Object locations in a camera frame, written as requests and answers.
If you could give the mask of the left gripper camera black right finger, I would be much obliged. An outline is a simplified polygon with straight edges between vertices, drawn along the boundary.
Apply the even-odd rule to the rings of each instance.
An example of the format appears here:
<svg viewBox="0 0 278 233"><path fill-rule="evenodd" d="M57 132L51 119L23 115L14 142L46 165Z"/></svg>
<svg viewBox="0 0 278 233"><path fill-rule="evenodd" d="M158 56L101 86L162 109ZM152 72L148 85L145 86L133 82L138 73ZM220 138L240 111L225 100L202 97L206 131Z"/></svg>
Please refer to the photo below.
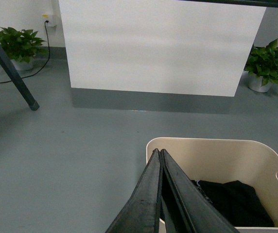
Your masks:
<svg viewBox="0 0 278 233"><path fill-rule="evenodd" d="M162 149L162 219L168 233L237 233L198 191L185 172Z"/></svg>

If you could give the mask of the left gripper camera black left finger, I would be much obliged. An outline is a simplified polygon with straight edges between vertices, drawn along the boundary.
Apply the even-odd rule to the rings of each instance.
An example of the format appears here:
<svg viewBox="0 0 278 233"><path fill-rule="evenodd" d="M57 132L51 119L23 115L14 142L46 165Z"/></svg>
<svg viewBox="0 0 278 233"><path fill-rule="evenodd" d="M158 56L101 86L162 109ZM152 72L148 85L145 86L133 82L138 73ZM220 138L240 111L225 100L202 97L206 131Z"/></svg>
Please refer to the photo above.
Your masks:
<svg viewBox="0 0 278 233"><path fill-rule="evenodd" d="M159 156L160 151L153 150L131 197L110 224L107 233L159 232L163 177Z"/></svg>

